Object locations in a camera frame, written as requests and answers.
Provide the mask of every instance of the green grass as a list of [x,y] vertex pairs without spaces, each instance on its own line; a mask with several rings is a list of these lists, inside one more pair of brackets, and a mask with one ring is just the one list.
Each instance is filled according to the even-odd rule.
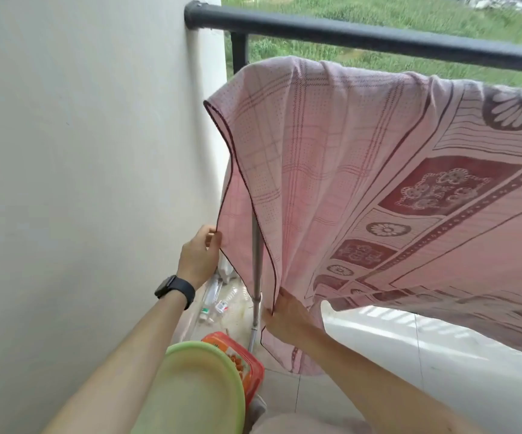
[[[472,10],[453,0],[223,0],[224,5],[329,18],[400,29],[422,30],[522,44],[522,15],[514,10]],[[227,70],[232,73],[231,43],[226,37]],[[387,72],[415,71],[447,79],[475,79],[522,86],[522,73],[475,65],[359,51],[324,44],[253,36],[251,62],[296,55]]]

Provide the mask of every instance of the red plastic container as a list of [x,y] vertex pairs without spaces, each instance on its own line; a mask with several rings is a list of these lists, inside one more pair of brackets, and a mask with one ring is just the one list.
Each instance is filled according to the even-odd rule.
[[235,367],[243,381],[245,405],[248,407],[257,393],[257,388],[259,388],[263,378],[265,378],[265,367],[263,367],[263,364],[241,344],[222,332],[210,333],[201,341],[218,347],[235,363]]

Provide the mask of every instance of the person's left arm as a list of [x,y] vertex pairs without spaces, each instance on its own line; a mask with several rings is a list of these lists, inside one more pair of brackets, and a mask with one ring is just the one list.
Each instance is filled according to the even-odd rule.
[[[221,234],[214,232],[213,226],[201,227],[180,254],[176,275],[195,289],[217,267]],[[186,304],[187,299],[180,291],[170,291],[159,299],[66,402],[43,434],[128,434]]]

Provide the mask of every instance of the metal pole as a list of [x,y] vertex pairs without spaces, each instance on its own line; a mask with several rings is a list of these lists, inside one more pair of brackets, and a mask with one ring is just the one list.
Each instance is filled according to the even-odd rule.
[[494,40],[213,6],[201,2],[191,2],[185,6],[185,24],[189,29],[228,30],[245,35],[273,36],[522,71],[522,46]]
[[[249,36],[245,33],[231,33],[233,45],[233,72],[236,73],[249,63]],[[253,234],[253,324],[247,350],[253,352],[253,346],[257,338],[259,328],[259,316],[261,315],[261,275],[263,272],[263,236],[261,228],[252,211]]]

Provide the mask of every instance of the black watch band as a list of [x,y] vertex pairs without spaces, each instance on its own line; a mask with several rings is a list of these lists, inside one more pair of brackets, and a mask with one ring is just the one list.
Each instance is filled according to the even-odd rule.
[[187,298],[187,305],[185,310],[187,310],[194,300],[195,291],[192,285],[184,279],[180,279],[175,275],[171,275],[160,284],[158,289],[154,292],[154,295],[160,299],[173,290],[181,291],[185,295]]

